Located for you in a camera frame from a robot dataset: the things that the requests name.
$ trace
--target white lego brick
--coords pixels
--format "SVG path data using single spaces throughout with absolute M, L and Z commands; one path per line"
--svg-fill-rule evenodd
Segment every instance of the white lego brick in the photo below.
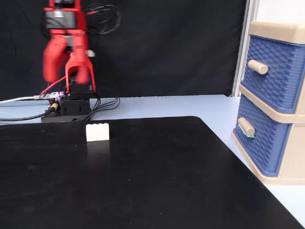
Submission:
M 86 125 L 87 142 L 109 140 L 109 124 Z

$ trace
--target woven plastic drawer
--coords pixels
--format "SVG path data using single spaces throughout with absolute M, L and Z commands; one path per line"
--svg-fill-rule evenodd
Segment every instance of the woven plastic drawer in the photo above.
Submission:
M 251 36 L 247 63 L 268 66 L 260 75 L 248 66 L 241 84 L 278 112 L 293 114 L 305 73 L 305 45 Z
M 254 127 L 255 136 L 247 137 L 238 123 L 233 133 L 260 172 L 265 176 L 275 177 L 282 160 L 290 124 L 272 120 L 244 95 L 240 99 L 237 119 L 241 117 Z

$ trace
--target cable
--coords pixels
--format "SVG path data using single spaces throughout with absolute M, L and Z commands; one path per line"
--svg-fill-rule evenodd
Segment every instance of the cable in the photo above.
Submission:
M 112 92 L 113 95 L 114 95 L 114 97 L 115 97 L 115 99 L 112 100 L 112 101 L 110 101 L 110 102 L 107 102 L 107 103 L 104 103 L 104 104 L 101 105 L 101 99 L 100 99 L 100 97 L 98 96 L 98 94 L 95 93 L 94 95 L 97 97 L 97 101 L 96 101 L 96 103 L 95 103 L 93 109 L 91 110 L 91 112 L 90 112 L 90 113 L 88 114 L 88 116 L 84 119 L 84 121 L 89 121 L 89 120 L 91 120 L 91 119 L 94 117 L 94 115 L 95 115 L 97 112 L 99 112 L 99 111 L 113 110 L 113 109 L 117 108 L 117 107 L 120 105 L 121 99 L 120 99 L 119 97 L 117 97 L 117 95 L 114 93 L 113 90 L 108 89 L 108 88 L 105 88 L 105 87 L 104 87 L 103 89 Z M 103 109 L 103 108 L 105 108 L 105 107 L 115 105 L 117 102 L 118 102 L 118 104 L 117 104 L 115 107 Z
M 85 16 L 89 15 L 100 15 L 105 17 L 105 13 L 109 14 L 111 13 L 111 17 L 108 17 L 108 19 L 103 20 L 95 25 L 87 24 L 87 28 L 91 29 L 87 31 L 87 34 L 91 35 L 101 35 L 101 34 L 108 34 L 114 30 L 116 30 L 120 24 L 121 24 L 121 14 L 114 8 L 113 5 L 103 5 L 99 3 L 94 3 L 86 8 L 82 9 Z M 112 29 L 107 30 L 109 27 L 108 25 L 115 21 L 115 25 Z
M 48 91 L 50 88 L 52 88 L 54 85 L 58 84 L 60 81 L 63 81 L 66 78 L 66 76 L 62 77 L 61 79 L 59 79 L 58 81 L 52 83 L 50 86 L 48 86 L 46 89 L 44 89 L 40 95 L 42 95 L 43 93 L 45 93 L 46 91 Z
M 16 122 L 16 121 L 26 121 L 26 120 L 31 120 L 31 119 L 35 119 L 35 118 L 40 118 L 43 117 L 45 115 L 48 115 L 54 111 L 57 110 L 58 104 L 53 104 L 48 111 L 46 111 L 43 114 L 39 114 L 36 116 L 32 116 L 32 117 L 27 117 L 27 118 L 0 118 L 0 122 Z
M 20 97 L 20 98 L 15 98 L 15 99 L 3 100 L 3 101 L 0 101 L 0 104 L 20 101 L 20 100 L 38 100 L 38 99 L 49 99 L 49 98 L 50 98 L 50 94 L 46 94 L 43 97 L 41 97 L 41 95 L 33 95 L 33 96 L 26 96 L 26 97 Z

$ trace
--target black backdrop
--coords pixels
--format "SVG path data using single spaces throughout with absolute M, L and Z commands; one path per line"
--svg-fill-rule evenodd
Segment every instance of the black backdrop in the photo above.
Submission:
M 81 0 L 113 4 L 113 33 L 89 38 L 98 91 L 121 97 L 230 95 L 246 0 Z M 2 0 L 0 99 L 38 94 L 47 44 L 40 34 L 48 0 Z

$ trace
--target black cable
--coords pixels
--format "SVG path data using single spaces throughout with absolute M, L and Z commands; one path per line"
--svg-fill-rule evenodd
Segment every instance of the black cable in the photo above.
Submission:
M 103 87 L 103 89 L 112 92 L 113 95 L 114 95 L 114 97 L 115 97 L 115 99 L 112 100 L 112 101 L 110 101 L 110 102 L 107 102 L 107 103 L 104 103 L 104 104 L 101 105 L 101 99 L 100 99 L 100 97 L 98 96 L 98 94 L 95 93 L 94 95 L 97 97 L 97 101 L 96 101 L 96 103 L 95 103 L 93 109 L 91 110 L 91 112 L 90 112 L 90 113 L 88 114 L 88 116 L 84 119 L 84 121 L 89 121 L 89 120 L 91 120 L 91 119 L 94 117 L 94 115 L 95 115 L 97 112 L 99 112 L 99 111 L 113 110 L 113 109 L 117 108 L 117 107 L 120 105 L 121 99 L 120 99 L 119 97 L 117 97 L 117 95 L 115 94 L 115 92 L 114 92 L 113 90 L 111 90 L 111 89 L 109 89 L 109 88 L 106 88 L 106 87 Z M 117 104 L 115 107 L 103 109 L 103 108 L 105 108 L 105 107 L 115 105 L 117 102 L 118 102 L 118 104 Z
M 106 20 L 102 20 L 101 22 L 99 22 L 95 25 L 87 24 L 87 28 L 89 28 L 89 30 L 87 31 L 87 34 L 91 34 L 91 35 L 107 34 L 107 33 L 110 33 L 112 31 L 116 30 L 120 26 L 121 15 L 114 8 L 113 5 L 103 5 L 100 3 L 94 3 L 94 4 L 87 6 L 86 8 L 82 9 L 82 11 L 85 14 L 85 16 L 86 16 L 86 13 L 95 12 L 95 11 L 96 11 L 96 13 L 91 14 L 91 15 L 106 16 L 105 13 L 112 14 L 110 18 L 108 18 Z M 111 29 L 108 29 L 110 27 L 109 24 L 111 24 L 114 21 L 115 21 L 115 25 Z
M 50 114 L 54 111 L 55 111 L 55 108 L 51 107 L 47 112 L 45 112 L 43 114 L 39 114 L 39 115 L 36 115 L 36 116 L 27 117 L 27 118 L 0 118 L 0 122 L 16 122 L 16 121 L 31 120 L 31 119 L 43 117 L 43 116 L 48 115 L 48 114 Z

